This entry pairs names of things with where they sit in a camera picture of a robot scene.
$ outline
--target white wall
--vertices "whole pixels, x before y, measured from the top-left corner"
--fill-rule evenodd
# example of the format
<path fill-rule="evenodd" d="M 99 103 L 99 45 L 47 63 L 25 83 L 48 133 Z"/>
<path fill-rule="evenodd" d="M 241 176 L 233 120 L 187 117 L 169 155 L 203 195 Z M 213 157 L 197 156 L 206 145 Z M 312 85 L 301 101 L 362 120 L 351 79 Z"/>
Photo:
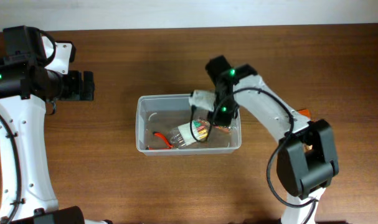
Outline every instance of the white wall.
<path fill-rule="evenodd" d="M 378 0 L 0 0 L 0 31 L 378 22 Z"/>

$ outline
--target wooden table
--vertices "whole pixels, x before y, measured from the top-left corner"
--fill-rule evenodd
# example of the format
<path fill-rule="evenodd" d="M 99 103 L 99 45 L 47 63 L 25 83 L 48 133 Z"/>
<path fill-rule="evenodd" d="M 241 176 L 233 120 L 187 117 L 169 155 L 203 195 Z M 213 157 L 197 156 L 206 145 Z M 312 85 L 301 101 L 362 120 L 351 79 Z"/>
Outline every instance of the wooden table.
<path fill-rule="evenodd" d="M 136 149 L 138 98 L 211 89 L 204 66 L 224 54 L 234 65 L 253 65 L 293 108 L 332 125 L 340 173 L 316 219 L 378 223 L 378 24 L 51 34 L 75 44 L 70 69 L 93 71 L 96 82 L 94 102 L 60 101 L 57 114 L 45 118 L 60 208 L 78 205 L 86 218 L 115 223 L 281 217 L 285 207 L 265 180 L 276 144 L 245 110 L 243 144 L 233 154 L 146 157 Z"/>

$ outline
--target red object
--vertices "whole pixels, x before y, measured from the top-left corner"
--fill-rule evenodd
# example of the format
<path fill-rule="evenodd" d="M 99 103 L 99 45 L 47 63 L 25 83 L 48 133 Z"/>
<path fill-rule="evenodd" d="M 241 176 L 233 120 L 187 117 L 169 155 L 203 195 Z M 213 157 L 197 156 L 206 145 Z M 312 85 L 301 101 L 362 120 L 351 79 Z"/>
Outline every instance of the red object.
<path fill-rule="evenodd" d="M 166 139 L 166 137 L 165 137 L 163 134 L 158 133 L 158 132 L 155 131 L 155 132 L 153 132 L 153 135 L 159 137 L 160 139 L 162 139 L 162 140 L 165 142 L 165 144 L 166 144 L 168 147 L 167 147 L 167 148 L 164 148 L 164 149 L 172 149 L 172 148 L 174 147 L 171 143 L 169 143 L 168 139 Z M 147 147 L 147 149 L 148 149 L 148 150 L 157 150 L 157 149 L 154 149 L 154 148 L 151 148 L 151 147 Z"/>

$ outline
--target clear bottle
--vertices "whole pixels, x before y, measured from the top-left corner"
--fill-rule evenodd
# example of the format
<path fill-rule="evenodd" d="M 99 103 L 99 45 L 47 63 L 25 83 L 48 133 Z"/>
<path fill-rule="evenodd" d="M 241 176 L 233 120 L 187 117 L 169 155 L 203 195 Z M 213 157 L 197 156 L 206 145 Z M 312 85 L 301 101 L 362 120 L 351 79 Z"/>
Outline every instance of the clear bottle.
<path fill-rule="evenodd" d="M 208 135 L 209 124 L 194 120 L 192 122 L 193 134 L 197 140 L 203 141 Z M 190 123 L 182 124 L 172 129 L 169 134 L 169 142 L 178 149 L 184 149 L 185 147 L 193 144 L 196 140 L 190 131 Z"/>

